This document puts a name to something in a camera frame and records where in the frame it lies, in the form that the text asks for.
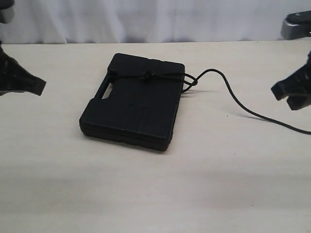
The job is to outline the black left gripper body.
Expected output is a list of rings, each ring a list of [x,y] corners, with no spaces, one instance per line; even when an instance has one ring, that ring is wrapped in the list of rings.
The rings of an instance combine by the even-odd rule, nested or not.
[[[8,92],[9,77],[7,73],[9,56],[2,48],[2,41],[0,42],[0,95]]]

